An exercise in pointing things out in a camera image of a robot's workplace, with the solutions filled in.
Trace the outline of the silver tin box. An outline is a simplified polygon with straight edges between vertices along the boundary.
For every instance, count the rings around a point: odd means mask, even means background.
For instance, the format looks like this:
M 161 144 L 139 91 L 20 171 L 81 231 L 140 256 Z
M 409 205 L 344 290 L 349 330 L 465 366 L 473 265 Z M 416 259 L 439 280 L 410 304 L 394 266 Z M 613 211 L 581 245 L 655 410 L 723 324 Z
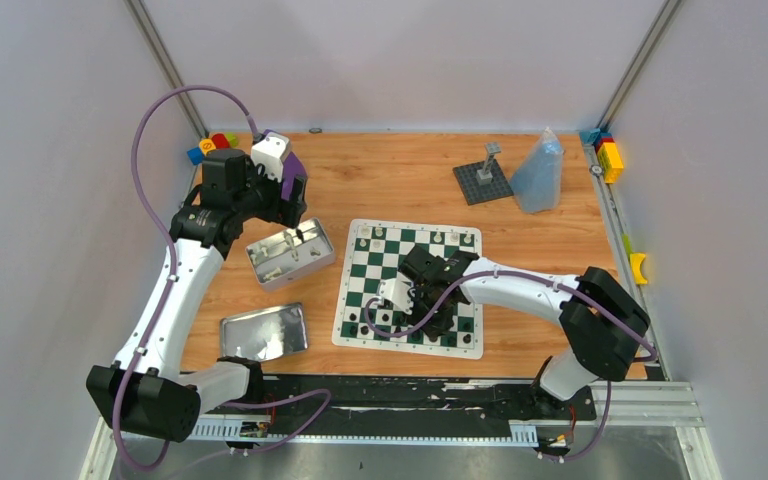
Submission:
M 246 247 L 258 284 L 267 292 L 283 288 L 336 261 L 336 251 L 316 217 Z

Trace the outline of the green white chess board mat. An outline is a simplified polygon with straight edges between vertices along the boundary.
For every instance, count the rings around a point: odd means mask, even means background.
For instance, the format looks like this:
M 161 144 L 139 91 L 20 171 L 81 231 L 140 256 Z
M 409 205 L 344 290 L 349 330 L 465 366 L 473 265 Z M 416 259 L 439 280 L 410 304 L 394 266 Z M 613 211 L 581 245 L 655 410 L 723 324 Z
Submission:
M 406 280 L 397 267 L 415 246 L 443 258 L 457 250 L 480 255 L 482 233 L 477 228 L 465 226 L 372 219 L 352 221 L 339 283 L 332 343 L 338 347 L 480 359 L 484 353 L 484 335 L 483 309 L 479 306 L 457 305 L 452 316 L 453 325 L 435 340 L 423 331 L 397 338 L 381 336 L 365 322 L 364 307 L 378 293 L 381 281 Z

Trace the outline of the silver tin lid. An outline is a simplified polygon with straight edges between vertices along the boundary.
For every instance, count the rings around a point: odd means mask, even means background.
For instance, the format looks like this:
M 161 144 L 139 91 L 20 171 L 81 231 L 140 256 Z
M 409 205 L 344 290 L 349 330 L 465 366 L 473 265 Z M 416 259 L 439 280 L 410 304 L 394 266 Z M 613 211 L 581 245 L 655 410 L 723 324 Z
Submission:
M 229 316 L 219 324 L 223 357 L 265 362 L 308 348 L 305 315 L 299 302 Z

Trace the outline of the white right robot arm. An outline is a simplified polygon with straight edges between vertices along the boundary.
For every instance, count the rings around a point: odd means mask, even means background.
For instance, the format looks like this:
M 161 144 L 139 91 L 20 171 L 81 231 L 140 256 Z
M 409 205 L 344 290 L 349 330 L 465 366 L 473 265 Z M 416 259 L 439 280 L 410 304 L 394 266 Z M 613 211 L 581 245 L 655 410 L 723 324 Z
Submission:
M 568 347 L 544 362 L 530 392 L 533 408 L 544 417 L 561 414 L 572 397 L 597 380 L 624 381 L 639 350 L 646 351 L 648 361 L 657 355 L 645 338 L 648 314 L 601 268 L 548 274 L 461 250 L 443 258 L 416 246 L 397 271 L 397 277 L 380 283 L 379 297 L 427 333 L 440 330 L 458 305 L 503 307 L 561 328 Z

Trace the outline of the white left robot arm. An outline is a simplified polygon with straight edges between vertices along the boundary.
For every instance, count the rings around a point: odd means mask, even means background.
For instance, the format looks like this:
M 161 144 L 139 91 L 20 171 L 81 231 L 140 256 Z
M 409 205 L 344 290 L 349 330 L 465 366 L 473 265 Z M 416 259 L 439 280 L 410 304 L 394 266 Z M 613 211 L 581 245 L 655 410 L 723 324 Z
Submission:
M 93 366 L 86 388 L 109 427 L 181 442 L 200 415 L 231 402 L 243 413 L 266 400 L 259 362 L 224 356 L 184 373 L 183 350 L 207 287 L 251 218 L 295 230 L 306 210 L 308 174 L 289 149 L 262 143 L 245 153 L 219 149 L 202 162 L 202 182 L 187 196 L 167 234 L 158 281 L 134 333 L 108 366 Z

